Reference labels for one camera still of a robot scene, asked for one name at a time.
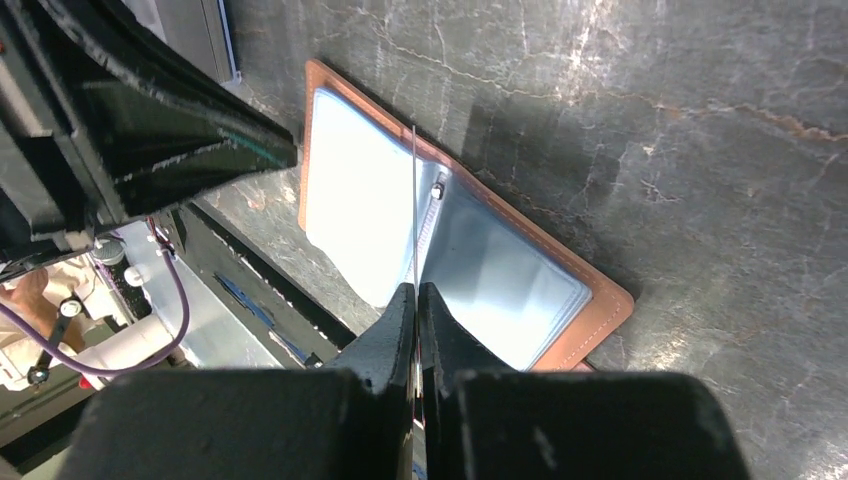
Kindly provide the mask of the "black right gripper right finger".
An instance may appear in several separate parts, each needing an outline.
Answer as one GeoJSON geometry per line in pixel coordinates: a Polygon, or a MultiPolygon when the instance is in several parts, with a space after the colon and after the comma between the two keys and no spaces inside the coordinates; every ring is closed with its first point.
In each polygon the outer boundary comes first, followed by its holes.
{"type": "Polygon", "coordinates": [[[717,399],[676,372],[521,372],[419,293],[433,479],[746,479],[717,399]]]}

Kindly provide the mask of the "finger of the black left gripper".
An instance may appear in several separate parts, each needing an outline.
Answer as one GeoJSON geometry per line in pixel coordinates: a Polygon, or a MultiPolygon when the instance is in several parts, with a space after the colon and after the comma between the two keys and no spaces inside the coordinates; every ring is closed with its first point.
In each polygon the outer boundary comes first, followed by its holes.
{"type": "Polygon", "coordinates": [[[1,5],[1,261],[49,265],[97,236],[297,162],[291,133],[120,1],[1,5]]]}

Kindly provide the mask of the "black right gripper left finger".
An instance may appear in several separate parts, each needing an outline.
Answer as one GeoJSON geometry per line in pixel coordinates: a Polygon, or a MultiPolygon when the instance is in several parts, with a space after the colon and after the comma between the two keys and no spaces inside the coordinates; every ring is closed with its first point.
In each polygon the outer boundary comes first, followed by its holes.
{"type": "Polygon", "coordinates": [[[415,290],[313,369],[152,370],[89,403],[62,479],[409,479],[415,290]]]}

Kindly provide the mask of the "tan leather card holder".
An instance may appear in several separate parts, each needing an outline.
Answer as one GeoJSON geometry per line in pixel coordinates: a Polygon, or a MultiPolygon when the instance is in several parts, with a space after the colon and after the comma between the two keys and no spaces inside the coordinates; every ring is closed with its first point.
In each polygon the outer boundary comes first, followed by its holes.
{"type": "MultiPolygon", "coordinates": [[[[411,127],[321,61],[305,80],[300,227],[384,308],[412,284],[411,127]]],[[[504,363],[573,369],[631,316],[623,287],[419,135],[417,156],[419,285],[504,363]]]]}

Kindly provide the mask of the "black credit card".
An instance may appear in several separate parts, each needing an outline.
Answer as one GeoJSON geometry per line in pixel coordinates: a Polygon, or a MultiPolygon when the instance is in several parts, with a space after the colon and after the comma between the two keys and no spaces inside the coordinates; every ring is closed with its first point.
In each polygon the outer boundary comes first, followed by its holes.
{"type": "Polygon", "coordinates": [[[411,158],[412,158],[412,262],[411,280],[417,302],[419,296],[419,272],[418,272],[418,173],[417,173],[417,131],[416,126],[411,128],[411,158]]]}

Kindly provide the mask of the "clear acrylic card box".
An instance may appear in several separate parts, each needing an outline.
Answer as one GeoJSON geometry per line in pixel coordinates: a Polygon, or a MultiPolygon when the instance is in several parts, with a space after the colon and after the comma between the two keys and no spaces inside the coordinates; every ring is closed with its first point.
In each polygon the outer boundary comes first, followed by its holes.
{"type": "Polygon", "coordinates": [[[217,83],[241,82],[225,2],[124,0],[136,20],[217,83]]]}

